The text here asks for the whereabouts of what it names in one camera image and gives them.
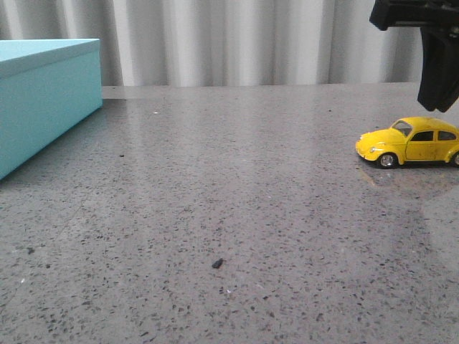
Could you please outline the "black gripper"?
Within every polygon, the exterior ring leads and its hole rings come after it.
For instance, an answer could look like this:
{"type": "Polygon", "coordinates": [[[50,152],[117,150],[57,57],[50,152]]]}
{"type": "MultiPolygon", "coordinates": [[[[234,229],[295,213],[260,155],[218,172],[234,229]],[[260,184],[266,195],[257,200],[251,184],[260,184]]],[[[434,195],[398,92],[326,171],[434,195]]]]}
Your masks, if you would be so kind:
{"type": "Polygon", "coordinates": [[[458,35],[428,27],[458,25],[458,1],[375,1],[369,21],[378,29],[423,27],[418,102],[428,111],[448,111],[458,99],[458,35]]]}

